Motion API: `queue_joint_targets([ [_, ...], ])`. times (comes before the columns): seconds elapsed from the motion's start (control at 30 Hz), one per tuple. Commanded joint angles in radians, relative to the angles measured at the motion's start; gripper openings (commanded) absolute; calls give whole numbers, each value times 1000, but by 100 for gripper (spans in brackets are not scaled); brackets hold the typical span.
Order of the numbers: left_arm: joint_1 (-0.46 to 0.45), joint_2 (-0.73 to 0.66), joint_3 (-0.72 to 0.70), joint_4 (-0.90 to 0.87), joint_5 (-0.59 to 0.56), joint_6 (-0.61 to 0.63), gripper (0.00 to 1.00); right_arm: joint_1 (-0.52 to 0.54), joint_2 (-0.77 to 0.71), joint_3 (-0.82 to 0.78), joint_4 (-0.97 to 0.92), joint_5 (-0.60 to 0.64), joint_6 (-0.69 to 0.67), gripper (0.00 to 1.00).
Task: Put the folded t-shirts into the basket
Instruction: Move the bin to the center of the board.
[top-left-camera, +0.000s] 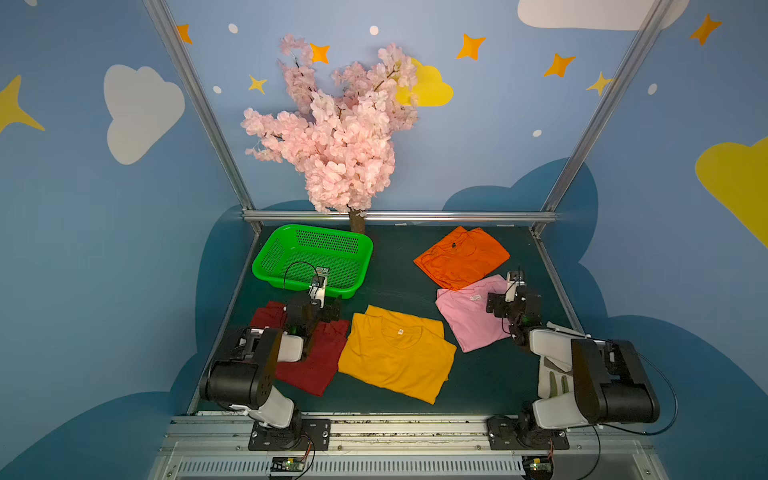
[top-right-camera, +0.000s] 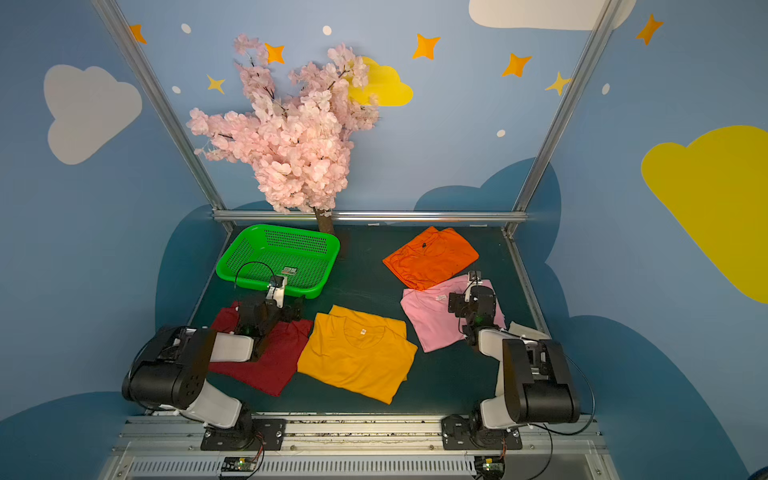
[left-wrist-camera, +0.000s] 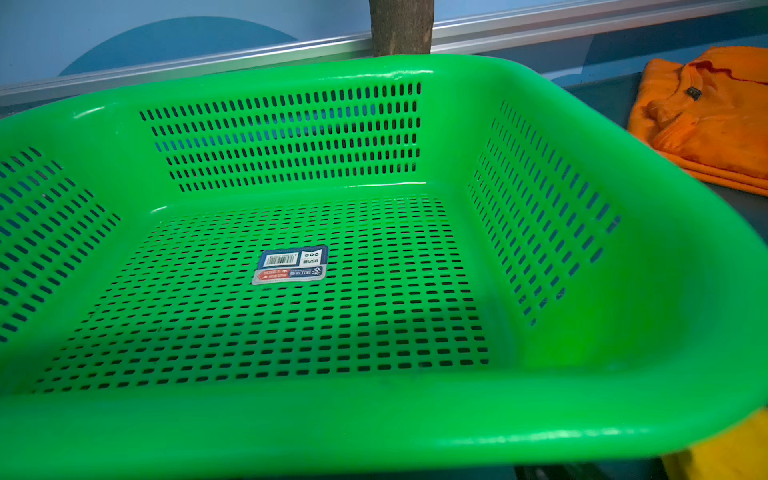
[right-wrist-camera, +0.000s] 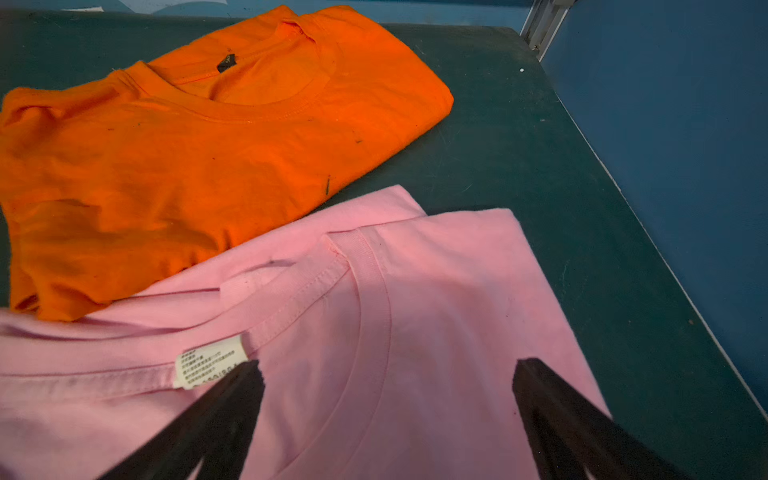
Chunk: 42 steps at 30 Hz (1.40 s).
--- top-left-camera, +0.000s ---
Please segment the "yellow t-shirt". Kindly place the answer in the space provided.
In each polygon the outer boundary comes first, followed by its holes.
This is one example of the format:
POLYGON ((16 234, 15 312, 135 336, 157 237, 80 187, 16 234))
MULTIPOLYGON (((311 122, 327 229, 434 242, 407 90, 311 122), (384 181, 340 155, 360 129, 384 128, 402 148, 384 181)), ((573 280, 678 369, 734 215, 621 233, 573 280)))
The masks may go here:
POLYGON ((433 405, 456 350, 442 322, 370 305, 353 316, 338 371, 433 405))

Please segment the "orange t-shirt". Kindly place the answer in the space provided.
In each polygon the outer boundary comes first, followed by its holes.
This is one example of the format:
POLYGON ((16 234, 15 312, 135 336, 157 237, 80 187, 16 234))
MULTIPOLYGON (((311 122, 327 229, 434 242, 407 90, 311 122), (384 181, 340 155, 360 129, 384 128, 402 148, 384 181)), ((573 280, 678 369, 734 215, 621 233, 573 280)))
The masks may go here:
POLYGON ((509 252, 482 228, 457 227, 413 262, 439 287, 460 290, 509 259, 509 252))

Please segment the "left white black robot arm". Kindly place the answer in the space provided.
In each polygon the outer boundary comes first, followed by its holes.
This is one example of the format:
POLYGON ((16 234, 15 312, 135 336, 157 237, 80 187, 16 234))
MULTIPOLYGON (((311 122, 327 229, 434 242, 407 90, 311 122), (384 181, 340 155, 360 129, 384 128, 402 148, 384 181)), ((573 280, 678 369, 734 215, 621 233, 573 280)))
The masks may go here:
POLYGON ((260 427, 295 427, 298 410, 279 380, 320 397, 338 372, 350 322, 339 299, 270 301, 247 326, 225 331, 200 382, 200 398, 243 412, 260 427))

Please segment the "pink t-shirt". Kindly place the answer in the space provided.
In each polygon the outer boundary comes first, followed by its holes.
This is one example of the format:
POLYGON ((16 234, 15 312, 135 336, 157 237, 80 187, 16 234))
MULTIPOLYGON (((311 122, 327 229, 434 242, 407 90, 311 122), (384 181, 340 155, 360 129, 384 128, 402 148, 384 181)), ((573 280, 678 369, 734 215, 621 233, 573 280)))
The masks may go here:
POLYGON ((503 294, 506 289, 506 280, 493 275, 460 290, 437 290, 435 304, 463 353, 510 337, 508 321, 486 311, 488 294, 503 294))

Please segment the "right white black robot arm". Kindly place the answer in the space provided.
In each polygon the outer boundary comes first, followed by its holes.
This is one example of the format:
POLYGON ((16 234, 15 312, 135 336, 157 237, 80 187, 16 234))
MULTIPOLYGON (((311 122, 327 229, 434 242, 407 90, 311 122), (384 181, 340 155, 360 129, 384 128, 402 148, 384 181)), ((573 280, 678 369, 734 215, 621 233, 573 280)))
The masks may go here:
POLYGON ((656 422, 659 401, 634 345, 544 325, 540 300, 521 280, 487 295, 486 311, 501 320, 519 347, 539 358, 538 399, 523 409, 519 429, 559 433, 656 422))

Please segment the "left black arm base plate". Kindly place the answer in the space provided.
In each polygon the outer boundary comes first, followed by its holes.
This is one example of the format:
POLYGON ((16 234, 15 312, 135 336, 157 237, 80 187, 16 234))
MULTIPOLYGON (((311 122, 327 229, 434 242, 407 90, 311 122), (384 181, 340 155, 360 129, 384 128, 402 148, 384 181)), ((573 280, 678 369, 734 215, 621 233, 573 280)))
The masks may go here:
POLYGON ((327 451, 331 434, 327 418, 297 417, 287 428, 263 426, 255 422, 248 441, 249 451, 327 451))

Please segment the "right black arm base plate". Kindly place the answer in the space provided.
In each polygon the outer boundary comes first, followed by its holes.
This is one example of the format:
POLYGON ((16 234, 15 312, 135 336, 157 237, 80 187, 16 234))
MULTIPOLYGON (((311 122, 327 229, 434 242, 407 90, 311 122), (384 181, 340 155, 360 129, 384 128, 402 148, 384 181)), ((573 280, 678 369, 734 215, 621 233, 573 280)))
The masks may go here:
POLYGON ((568 450, 566 432, 539 427, 528 415, 494 415, 486 420, 492 450, 568 450))

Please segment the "dark red t-shirt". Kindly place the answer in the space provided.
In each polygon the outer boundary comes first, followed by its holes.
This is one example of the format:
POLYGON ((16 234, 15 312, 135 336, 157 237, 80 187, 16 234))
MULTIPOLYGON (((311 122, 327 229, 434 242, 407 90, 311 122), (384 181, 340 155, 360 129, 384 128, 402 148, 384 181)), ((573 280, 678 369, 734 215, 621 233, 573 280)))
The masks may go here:
MULTIPOLYGON (((258 308, 250 326, 278 328, 286 322, 285 305, 269 301, 258 308)), ((350 329, 348 320, 320 322, 312 336, 312 345, 306 360, 280 362, 277 379, 311 395, 321 397, 338 372, 338 361, 347 342, 350 329)))

